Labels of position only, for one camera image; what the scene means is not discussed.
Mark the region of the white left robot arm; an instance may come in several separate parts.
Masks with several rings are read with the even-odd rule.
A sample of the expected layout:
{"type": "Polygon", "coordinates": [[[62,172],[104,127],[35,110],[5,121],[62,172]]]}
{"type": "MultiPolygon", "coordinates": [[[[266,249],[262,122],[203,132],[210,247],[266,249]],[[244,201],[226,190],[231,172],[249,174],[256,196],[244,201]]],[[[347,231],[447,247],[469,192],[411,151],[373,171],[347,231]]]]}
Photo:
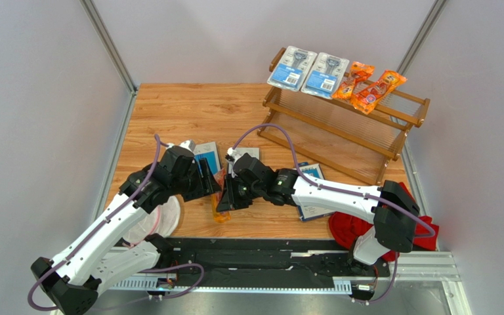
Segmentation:
{"type": "Polygon", "coordinates": [[[206,159],[196,160],[195,144],[170,144],[162,158],[132,173],[99,218],[67,248],[48,259],[39,257],[31,271],[36,287],[63,314],[85,314],[103,292],[132,275],[173,270],[173,247],[160,234],[106,258],[110,249],[160,206],[209,196],[220,190],[206,159]]]}

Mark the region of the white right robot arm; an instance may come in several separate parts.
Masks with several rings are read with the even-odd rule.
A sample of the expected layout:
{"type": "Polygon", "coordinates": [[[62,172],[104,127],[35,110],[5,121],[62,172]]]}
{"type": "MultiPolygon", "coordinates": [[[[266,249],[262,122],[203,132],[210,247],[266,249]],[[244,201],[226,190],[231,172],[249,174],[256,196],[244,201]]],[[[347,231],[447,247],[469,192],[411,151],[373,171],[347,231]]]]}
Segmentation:
{"type": "Polygon", "coordinates": [[[232,170],[224,178],[218,212],[245,209],[261,198],[277,206],[321,207],[350,215],[371,225],[352,245],[352,258],[367,265],[389,251],[409,253],[413,249],[420,208],[398,182],[341,184],[296,169],[273,170],[249,154],[229,161],[232,170]]]}

